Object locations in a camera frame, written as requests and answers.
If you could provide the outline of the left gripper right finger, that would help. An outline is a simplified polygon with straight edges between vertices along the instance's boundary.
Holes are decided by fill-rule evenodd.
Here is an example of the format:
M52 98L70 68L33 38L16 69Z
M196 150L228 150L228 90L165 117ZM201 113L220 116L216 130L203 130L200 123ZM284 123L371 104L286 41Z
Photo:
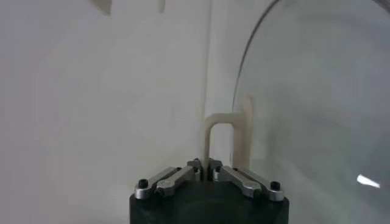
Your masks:
M278 181L268 181L249 169L224 166L219 160L210 158L208 177L211 181L234 184L241 193L249 198L265 197L270 201L283 201L285 193Z

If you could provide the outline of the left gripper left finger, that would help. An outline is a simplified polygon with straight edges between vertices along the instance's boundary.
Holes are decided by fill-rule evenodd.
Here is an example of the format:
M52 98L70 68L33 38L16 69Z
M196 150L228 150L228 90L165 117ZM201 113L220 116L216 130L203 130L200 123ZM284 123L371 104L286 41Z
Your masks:
M150 178L140 179L133 194L139 200L147 200L154 194L170 197L184 182L201 181L203 171L198 158L188 161L185 167L168 167Z

